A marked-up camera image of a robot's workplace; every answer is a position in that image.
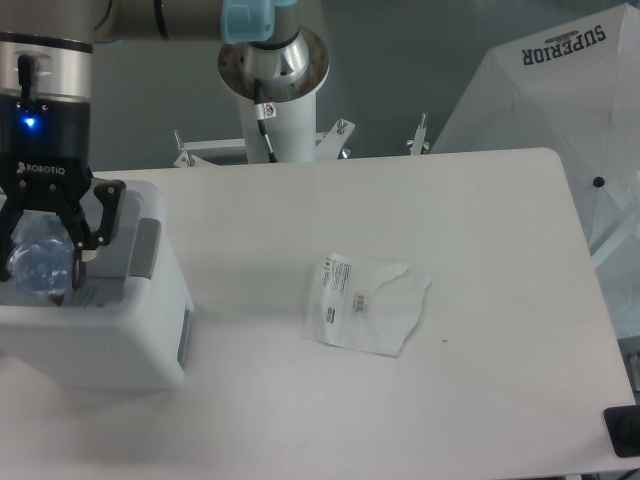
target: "metal cylinder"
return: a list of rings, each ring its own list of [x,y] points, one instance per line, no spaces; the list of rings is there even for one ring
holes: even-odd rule
[[[315,160],[316,93],[329,73],[329,54],[320,37],[302,28],[296,41],[280,49],[225,45],[218,66],[238,102],[249,163],[270,161],[255,106],[266,102],[274,102],[277,111],[264,121],[277,160]]]
[[[221,0],[112,0],[94,38],[114,40],[219,40]]]
[[[0,32],[91,44],[93,0],[0,0]]]
[[[20,95],[21,86],[16,66],[22,54],[28,54],[37,60],[34,90],[39,98],[62,102],[88,101],[91,98],[91,53],[2,41],[2,35],[0,93]]]

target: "black cable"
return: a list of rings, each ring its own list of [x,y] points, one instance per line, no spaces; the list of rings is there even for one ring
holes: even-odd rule
[[[253,104],[260,105],[260,88],[262,87],[262,82],[260,80],[253,81]],[[273,145],[271,145],[271,140],[269,139],[269,133],[267,132],[267,125],[264,120],[258,120],[258,130],[260,130],[260,135],[264,138],[265,146],[267,147],[267,155],[269,156],[269,163],[278,163],[278,158],[276,157],[275,152],[273,151]]]
[[[635,475],[638,472],[640,472],[640,468],[636,468],[634,470],[629,470],[627,473],[625,473],[624,475],[618,477],[616,480],[627,480],[628,478],[632,477],[633,475]]]

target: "clear plastic bottle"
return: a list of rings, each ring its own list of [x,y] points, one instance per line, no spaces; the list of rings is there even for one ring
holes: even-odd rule
[[[14,242],[7,269],[17,290],[40,298],[73,292],[73,243],[59,217],[25,213]]]

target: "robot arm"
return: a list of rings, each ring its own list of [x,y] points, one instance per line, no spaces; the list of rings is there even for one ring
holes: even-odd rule
[[[89,168],[94,41],[224,39],[255,42],[267,56],[299,35],[296,0],[0,0],[0,281],[25,210],[62,220],[74,243],[74,288],[82,252],[117,233],[125,184]],[[92,231],[80,200],[103,205]]]

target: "white table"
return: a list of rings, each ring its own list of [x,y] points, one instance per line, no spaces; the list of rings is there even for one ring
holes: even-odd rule
[[[633,403],[562,166],[546,150],[120,172],[157,184],[196,303],[187,377],[63,390],[0,359],[0,476],[517,478],[624,470]],[[433,277],[398,359],[300,337],[327,252]]]

